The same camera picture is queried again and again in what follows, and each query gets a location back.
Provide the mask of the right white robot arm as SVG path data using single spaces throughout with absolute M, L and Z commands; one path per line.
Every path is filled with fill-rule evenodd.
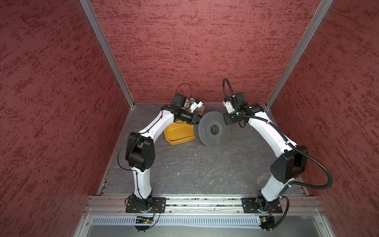
M 248 105 L 239 111 L 233 108 L 231 102 L 224 101 L 223 105 L 227 110 L 224 117 L 228 125 L 241 121 L 248 123 L 275 153 L 276 160 L 270 166 L 271 176 L 266 185 L 258 191 L 256 199 L 259 212 L 267 213 L 291 187 L 290 182 L 305 171 L 306 157 L 292 148 L 297 144 L 280 132 L 260 105 Z

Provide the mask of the dark grey cable spool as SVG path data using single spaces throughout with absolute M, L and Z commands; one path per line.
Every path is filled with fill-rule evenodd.
M 207 148 L 219 148 L 227 145 L 230 137 L 230 127 L 221 112 L 206 113 L 199 124 L 193 126 L 196 141 Z

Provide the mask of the yellow plastic tray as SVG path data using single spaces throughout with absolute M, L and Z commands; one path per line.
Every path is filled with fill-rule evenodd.
M 174 122 L 164 130 L 165 139 L 170 145 L 179 145 L 195 140 L 193 125 Z

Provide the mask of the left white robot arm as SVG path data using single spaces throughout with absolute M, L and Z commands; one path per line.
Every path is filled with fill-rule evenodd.
M 199 124 L 203 103 L 191 99 L 189 103 L 171 103 L 161 108 L 157 117 L 139 132 L 131 132 L 122 145 L 125 150 L 123 157 L 133 172 L 134 191 L 132 203 L 142 212 L 148 212 L 153 207 L 153 190 L 150 184 L 150 168 L 155 158 L 155 142 L 164 130 L 180 120 L 190 125 Z

